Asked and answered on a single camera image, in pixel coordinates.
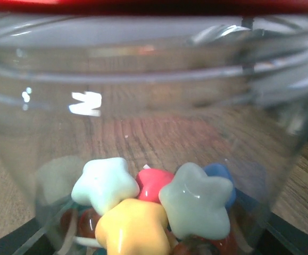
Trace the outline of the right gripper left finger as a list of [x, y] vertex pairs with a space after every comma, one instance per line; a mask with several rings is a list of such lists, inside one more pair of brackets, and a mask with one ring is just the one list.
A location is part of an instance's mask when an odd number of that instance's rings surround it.
[[[17, 248], [25, 244], [38, 230], [40, 230], [39, 224], [36, 219], [33, 218], [10, 234], [0, 238], [0, 254], [13, 254]], [[30, 248], [27, 248], [22, 254], [53, 254], [53, 246], [46, 235], [41, 235], [37, 237], [35, 243], [31, 244]]]

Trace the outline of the clear plastic jar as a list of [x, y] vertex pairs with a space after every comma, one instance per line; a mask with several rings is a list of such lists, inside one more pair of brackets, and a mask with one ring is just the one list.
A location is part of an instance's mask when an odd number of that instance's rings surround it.
[[175, 175], [227, 166], [221, 240], [169, 254], [252, 254], [308, 139], [308, 14], [130, 17], [0, 13], [0, 157], [53, 254], [107, 254], [71, 192], [84, 165], [122, 157]]

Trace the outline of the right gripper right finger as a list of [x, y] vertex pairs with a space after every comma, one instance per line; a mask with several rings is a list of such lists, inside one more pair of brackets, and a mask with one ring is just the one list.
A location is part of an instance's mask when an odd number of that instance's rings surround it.
[[272, 214], [254, 253], [266, 255], [307, 255], [308, 234], [281, 217]]

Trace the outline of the red jar lid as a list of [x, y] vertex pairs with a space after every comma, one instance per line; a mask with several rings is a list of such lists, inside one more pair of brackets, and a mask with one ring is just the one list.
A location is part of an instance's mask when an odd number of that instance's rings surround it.
[[308, 1], [0, 1], [0, 12], [88, 15], [308, 13]]

